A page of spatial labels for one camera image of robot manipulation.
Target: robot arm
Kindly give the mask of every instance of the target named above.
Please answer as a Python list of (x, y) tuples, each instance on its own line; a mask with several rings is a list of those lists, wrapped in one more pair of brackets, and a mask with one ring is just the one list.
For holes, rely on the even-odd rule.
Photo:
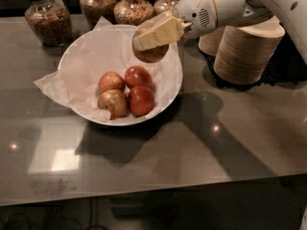
[(180, 0), (173, 16), (159, 15), (160, 19), (146, 22), (153, 27), (135, 37), (133, 44), (147, 50), (178, 41), (182, 36), (199, 37), (225, 25), (253, 25), (274, 15), (307, 63), (307, 0)]

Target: stack of paper cups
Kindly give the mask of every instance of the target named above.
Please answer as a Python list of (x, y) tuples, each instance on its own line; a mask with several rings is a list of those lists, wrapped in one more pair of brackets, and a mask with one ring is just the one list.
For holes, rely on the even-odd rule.
[(210, 34), (202, 35), (199, 41), (200, 50), (212, 57), (216, 56), (223, 37), (223, 33), (224, 27), (220, 27)]
[(276, 17), (249, 27), (226, 26), (213, 66), (215, 73), (233, 84), (259, 81), (284, 34)]

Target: metal vent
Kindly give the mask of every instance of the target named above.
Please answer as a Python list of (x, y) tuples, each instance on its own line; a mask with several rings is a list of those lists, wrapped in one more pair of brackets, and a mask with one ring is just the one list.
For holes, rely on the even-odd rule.
[(206, 28), (210, 23), (210, 16), (208, 10), (201, 9), (199, 16), (200, 16), (201, 26)]

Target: apple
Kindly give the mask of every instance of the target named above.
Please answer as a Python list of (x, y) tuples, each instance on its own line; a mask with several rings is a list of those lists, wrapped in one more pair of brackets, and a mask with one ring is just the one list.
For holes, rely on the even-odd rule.
[(143, 66), (129, 67), (125, 72), (124, 79), (128, 88), (135, 86), (154, 88), (152, 75)]
[(146, 86), (135, 86), (129, 94), (130, 112), (134, 116), (148, 114), (154, 108), (154, 92)]
[(110, 112), (110, 120), (122, 118), (128, 112), (128, 101), (125, 93), (118, 89), (109, 89), (98, 98), (98, 108)]
[[(144, 26), (141, 26), (134, 34), (133, 38), (135, 38), (138, 35), (141, 35), (143, 32), (147, 31), (150, 29), (153, 25), (147, 24)], [(166, 53), (169, 50), (169, 45), (163, 45), (163, 46), (158, 46), (156, 48), (150, 49), (150, 50), (139, 50), (137, 47), (133, 44), (133, 39), (132, 39), (132, 51), (134, 55), (141, 61), (147, 62), (147, 63), (155, 63), (161, 61)]]
[(100, 77), (98, 87), (101, 93), (104, 93), (109, 89), (124, 91), (126, 84), (124, 78), (117, 72), (108, 71)]

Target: stainless steel counter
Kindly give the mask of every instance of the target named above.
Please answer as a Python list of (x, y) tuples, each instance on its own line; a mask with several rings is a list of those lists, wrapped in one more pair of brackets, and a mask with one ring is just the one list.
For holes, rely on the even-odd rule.
[[(88, 31), (73, 15), (74, 37)], [(0, 18), (0, 205), (307, 173), (307, 86), (216, 87), (196, 40), (179, 43), (183, 85), (157, 117), (100, 126), (38, 90), (63, 48), (23, 17)]]

